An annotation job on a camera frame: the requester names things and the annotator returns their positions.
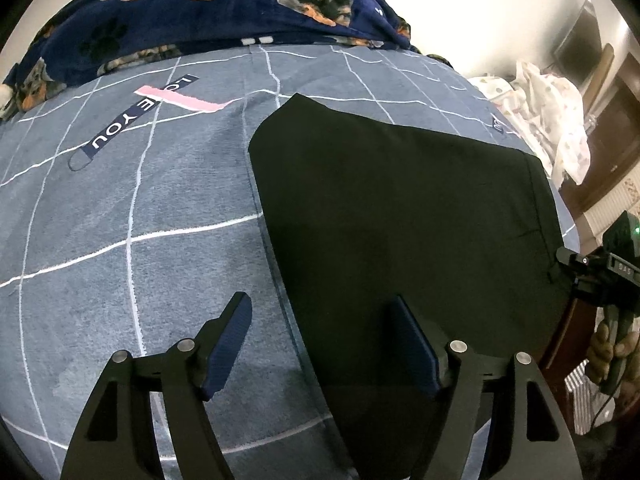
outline silver screw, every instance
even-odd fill
[[[526,352],[518,352],[516,354],[516,359],[520,364],[530,365],[531,364],[531,356]]]
[[[182,339],[178,341],[178,350],[180,352],[190,352],[196,346],[196,342],[193,339]]]
[[[454,352],[458,354],[463,354],[464,352],[466,352],[466,349],[468,348],[468,346],[464,341],[458,341],[457,339],[449,343],[449,346]]]
[[[113,360],[114,363],[121,363],[123,361],[126,361],[127,357],[129,356],[127,355],[126,350],[118,350],[117,352],[113,353],[113,355],[111,356],[111,359]]]

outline blue gripper pad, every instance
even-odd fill
[[[244,294],[207,359],[207,376],[200,388],[207,399],[225,387],[251,325],[252,314],[251,299]]]
[[[404,358],[418,389],[433,398],[442,389],[438,380],[438,360],[418,326],[414,315],[399,296],[390,305],[396,346]]]

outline navy blue blanket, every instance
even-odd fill
[[[73,0],[5,83],[26,111],[126,66],[255,43],[414,50],[384,0]]]

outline folded black garment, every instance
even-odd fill
[[[293,96],[249,152],[284,285],[364,478],[405,478],[434,415],[389,343],[401,294],[475,351],[540,357],[570,284],[539,160]]]

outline pink stripe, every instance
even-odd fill
[[[208,114],[222,110],[222,108],[233,102],[229,101],[221,105],[217,103],[209,103],[208,101],[196,99],[195,97],[178,94],[178,92],[174,92],[172,90],[161,90],[149,85],[144,85],[142,88],[136,90],[135,93],[144,97],[153,97],[155,99],[171,103],[172,105],[186,108],[187,110],[193,110],[194,112],[206,112]]]

